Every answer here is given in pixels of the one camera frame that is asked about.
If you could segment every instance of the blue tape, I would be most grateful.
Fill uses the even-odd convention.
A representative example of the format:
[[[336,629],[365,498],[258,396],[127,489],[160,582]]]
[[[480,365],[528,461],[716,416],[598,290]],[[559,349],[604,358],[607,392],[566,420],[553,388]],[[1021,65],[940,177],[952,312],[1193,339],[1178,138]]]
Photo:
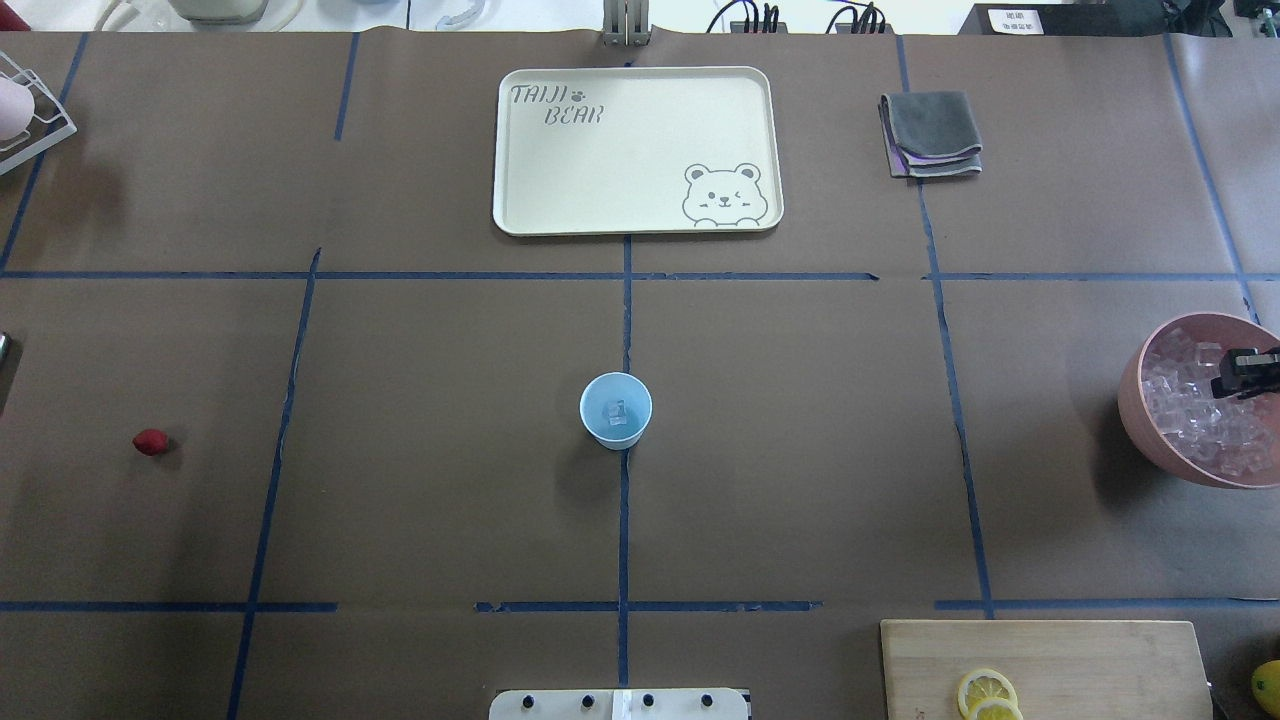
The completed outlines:
[[[931,279],[925,275],[922,279]],[[937,273],[942,282],[1222,282],[1236,281],[1229,273]]]
[[[1240,283],[1244,306],[1248,309],[1253,322],[1260,323],[1257,305],[1253,302],[1253,291],[1249,290],[1249,283],[1244,279],[1244,265],[1240,263],[1240,254],[1235,247],[1235,236],[1231,234],[1231,227],[1226,223],[1226,213],[1222,211],[1222,201],[1217,193],[1217,184],[1213,182],[1213,174],[1210,172],[1208,161],[1204,159],[1204,149],[1201,146],[1199,133],[1196,131],[1196,122],[1192,119],[1190,105],[1187,104],[1187,94],[1183,90],[1183,76],[1178,69],[1178,58],[1174,55],[1172,36],[1166,32],[1164,41],[1165,58],[1169,60],[1169,72],[1174,79],[1174,95],[1178,96],[1178,109],[1183,114],[1187,136],[1192,141],[1192,150],[1196,151],[1196,163],[1199,165],[1201,177],[1204,179],[1204,188],[1208,191],[1210,202],[1213,205],[1213,218],[1217,219],[1217,227],[1222,232],[1222,238],[1226,240],[1226,254],[1231,258],[1231,268],[1235,269],[1235,277]]]
[[[1221,609],[1221,607],[1270,607],[1275,609],[1280,600],[1242,598],[1242,597],[1115,597],[1115,598],[1053,598],[1053,600],[996,600],[997,610],[1115,610],[1126,607],[1169,607],[1169,609]],[[938,611],[983,610],[987,603],[979,600],[940,600],[933,603]]]
[[[631,372],[631,236],[622,237],[622,372]]]
[[[284,466],[284,441],[289,433],[289,420],[293,418],[293,397],[298,382],[298,360],[302,357],[302,341],[307,336],[307,322],[311,318],[311,299],[316,290],[316,268],[320,265],[320,250],[311,256],[311,269],[307,272],[307,288],[302,295],[302,313],[298,316],[298,333],[293,340],[293,359],[289,363],[289,379],[284,389],[284,404],[280,410],[280,429],[275,436],[275,455],[271,460],[271,480],[266,487],[266,502],[262,506],[262,528],[257,536],[257,553],[253,559],[253,577],[248,587],[248,603],[244,610],[244,625],[241,629],[239,652],[236,655],[236,674],[232,679],[232,697],[227,707],[227,719],[234,720],[239,712],[239,696],[244,685],[244,669],[248,662],[248,648],[253,638],[253,614],[257,611],[257,598],[262,591],[262,566],[266,565],[266,547],[271,537],[271,518],[275,514],[275,497],[280,487],[280,470]]]
[[[236,720],[239,715],[239,696],[244,689],[244,669],[248,666],[248,646],[253,638],[253,612],[244,614],[241,624],[241,644],[236,651],[236,675],[232,678],[232,697],[227,702],[227,720]]]
[[[631,612],[631,451],[620,454],[621,502],[618,514],[618,687],[626,688],[631,682],[630,669],[630,612]]]
[[[476,612],[480,614],[506,614],[506,612],[617,612],[618,603],[612,601],[584,601],[584,602],[492,602],[475,603]]]
[[[303,281],[306,273],[202,270],[5,270],[5,279],[31,281]]]
[[[342,128],[347,124],[347,101],[351,100],[351,78],[356,74],[356,53],[360,50],[360,33],[351,33],[351,50],[347,51],[347,77],[342,81],[342,100],[338,102],[338,124],[333,128],[333,138],[342,140]]]
[[[969,433],[965,430],[964,407],[960,405],[960,383],[956,379],[955,354],[951,348],[951,327],[947,323],[946,299],[942,295],[941,270],[938,269],[938,250],[933,240],[933,220],[924,202],[924,182],[915,181],[920,202],[920,220],[924,224],[924,237],[929,249],[929,272],[933,284],[933,304],[938,314],[938,333],[942,337],[942,360],[947,370],[947,392],[951,395],[951,419],[960,436],[960,462],[964,468],[965,500],[969,503],[969,533],[973,538],[973,555],[978,566],[978,588],[982,592],[983,610],[988,620],[995,619],[996,609],[991,600],[991,577],[987,571],[987,548],[982,539],[982,518],[978,514],[978,493],[973,484],[973,462],[969,457]]]
[[[901,35],[895,35],[897,41],[897,74],[902,81],[902,92],[911,92],[911,76],[906,72],[906,41]]]
[[[88,45],[88,33],[82,32],[79,44],[76,45],[76,55],[72,56],[72,64],[67,68],[67,78],[63,81],[63,90],[58,94],[58,101],[63,105],[67,104],[67,96],[72,90],[72,83],[76,81],[76,73],[79,70],[81,58],[84,56],[84,47]],[[47,137],[52,131],[52,127],[45,129],[45,135],[41,137]],[[31,165],[31,174],[27,176],[27,184],[22,188],[22,199],[18,200],[18,210],[13,215],[13,224],[9,225],[9,237],[5,238],[4,251],[0,252],[0,272],[9,265],[9,256],[13,255],[13,246],[18,242],[18,232],[22,229],[22,220],[27,217],[27,205],[31,204],[31,196],[36,192],[36,181],[40,178],[40,169],[45,167],[45,155],[47,152],[41,152],[36,156],[36,160]]]
[[[637,281],[879,281],[870,273],[635,273]]]
[[[635,612],[809,612],[822,607],[817,600],[755,600],[728,602],[662,602],[631,603]]]
[[[244,612],[243,602],[0,602],[0,612]]]
[[[321,281],[621,281],[623,273],[518,273],[518,272],[415,272],[326,270]]]
[[[244,612],[246,602],[119,602],[18,600],[0,602],[0,612]],[[268,602],[259,612],[337,612],[337,602]]]

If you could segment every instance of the cutting board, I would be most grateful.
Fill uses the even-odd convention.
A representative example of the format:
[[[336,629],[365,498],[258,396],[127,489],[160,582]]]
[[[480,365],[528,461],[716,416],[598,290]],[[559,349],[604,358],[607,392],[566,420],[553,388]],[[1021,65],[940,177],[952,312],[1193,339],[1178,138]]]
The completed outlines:
[[[1196,629],[1146,620],[883,620],[888,720],[957,720],[956,685],[998,670],[1027,720],[1210,720]]]

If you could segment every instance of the white device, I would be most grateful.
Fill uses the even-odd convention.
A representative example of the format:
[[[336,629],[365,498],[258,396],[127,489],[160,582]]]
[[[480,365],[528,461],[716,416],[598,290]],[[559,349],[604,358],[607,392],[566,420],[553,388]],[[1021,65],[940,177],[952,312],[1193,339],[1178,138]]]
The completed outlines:
[[[169,0],[183,19],[206,24],[256,23],[268,0]]]

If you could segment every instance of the yellow lemon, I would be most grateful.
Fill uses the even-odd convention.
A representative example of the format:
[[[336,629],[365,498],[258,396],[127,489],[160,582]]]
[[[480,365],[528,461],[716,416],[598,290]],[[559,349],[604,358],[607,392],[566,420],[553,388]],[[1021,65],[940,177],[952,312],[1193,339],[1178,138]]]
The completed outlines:
[[[1260,665],[1253,671],[1253,697],[1272,717],[1280,717],[1280,660]]]
[[[991,667],[979,667],[960,679],[960,687],[956,688],[956,703],[960,706],[963,717],[969,717],[973,708],[987,698],[1006,700],[1014,708],[1018,707],[1018,693],[1014,692],[1014,684],[1009,682],[1009,678]]]
[[[965,720],[1023,720],[1023,712],[1002,697],[988,697],[973,706]]]

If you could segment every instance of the gray towel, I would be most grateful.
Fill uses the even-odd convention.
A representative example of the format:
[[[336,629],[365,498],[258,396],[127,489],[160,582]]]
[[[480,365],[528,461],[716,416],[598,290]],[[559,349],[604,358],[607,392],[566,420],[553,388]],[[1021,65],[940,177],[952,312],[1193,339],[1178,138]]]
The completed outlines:
[[[982,137],[964,92],[881,96],[890,174],[929,178],[982,172]]]

